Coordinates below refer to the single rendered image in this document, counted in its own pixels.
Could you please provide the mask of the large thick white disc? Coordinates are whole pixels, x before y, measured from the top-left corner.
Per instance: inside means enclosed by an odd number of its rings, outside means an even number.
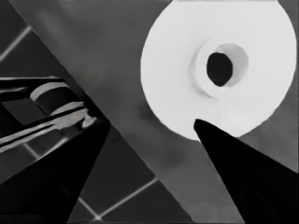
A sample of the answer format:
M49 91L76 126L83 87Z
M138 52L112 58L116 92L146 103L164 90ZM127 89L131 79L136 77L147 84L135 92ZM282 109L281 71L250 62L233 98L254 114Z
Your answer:
M278 0L174 0L149 30L140 61L146 100L191 140L205 120L239 137L269 119L292 84L296 34Z

